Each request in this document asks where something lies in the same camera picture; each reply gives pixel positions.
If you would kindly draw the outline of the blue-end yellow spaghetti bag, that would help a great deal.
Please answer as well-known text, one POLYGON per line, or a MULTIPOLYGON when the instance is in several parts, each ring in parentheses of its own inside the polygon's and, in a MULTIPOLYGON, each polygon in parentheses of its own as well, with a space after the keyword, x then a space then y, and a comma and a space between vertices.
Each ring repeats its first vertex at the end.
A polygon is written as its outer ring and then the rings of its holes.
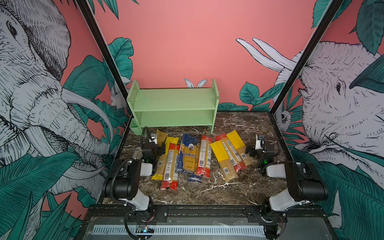
POLYGON ((196 174, 196 171, 197 171, 197 168, 198 168, 198 164, 199 164, 199 154, 200 154, 200 144, 199 143, 197 143, 196 148, 197 148, 197 151, 196 151, 195 171, 194 171, 193 174, 189 175, 188 182, 201 183, 202 182, 201 175, 197 175, 196 174))

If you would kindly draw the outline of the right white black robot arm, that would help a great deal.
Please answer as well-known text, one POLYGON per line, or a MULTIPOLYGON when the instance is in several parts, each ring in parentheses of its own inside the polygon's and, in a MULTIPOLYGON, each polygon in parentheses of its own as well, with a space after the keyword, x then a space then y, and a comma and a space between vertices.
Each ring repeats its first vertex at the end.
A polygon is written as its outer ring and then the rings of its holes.
POLYGON ((277 221, 287 210, 296 206, 328 198, 328 188, 313 163, 275 162, 274 157, 278 153, 266 142, 265 136, 257 135, 255 146, 247 147, 246 152, 257 158, 257 171, 262 176, 285 179, 287 182, 286 189, 264 200, 260 215, 266 223, 277 221))

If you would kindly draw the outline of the blue yellow spaghetti bag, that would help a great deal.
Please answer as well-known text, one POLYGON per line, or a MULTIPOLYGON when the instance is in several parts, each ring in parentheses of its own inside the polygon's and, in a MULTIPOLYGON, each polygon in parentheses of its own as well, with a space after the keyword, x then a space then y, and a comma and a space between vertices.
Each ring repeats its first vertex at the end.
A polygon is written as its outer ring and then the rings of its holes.
POLYGON ((180 145, 177 170, 179 173, 196 171, 197 163, 197 138, 184 134, 180 145))

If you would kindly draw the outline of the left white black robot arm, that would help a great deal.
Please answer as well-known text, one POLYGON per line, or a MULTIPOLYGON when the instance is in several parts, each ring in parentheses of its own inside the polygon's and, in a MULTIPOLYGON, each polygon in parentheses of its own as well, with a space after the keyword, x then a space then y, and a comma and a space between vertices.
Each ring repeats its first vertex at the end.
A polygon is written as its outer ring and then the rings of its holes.
POLYGON ((156 212, 152 198, 139 189, 140 179, 155 176, 164 165, 160 157, 165 156, 167 136, 159 131, 149 134, 144 130, 137 156, 121 161, 102 187, 103 197, 132 208, 143 222, 152 221, 156 212))

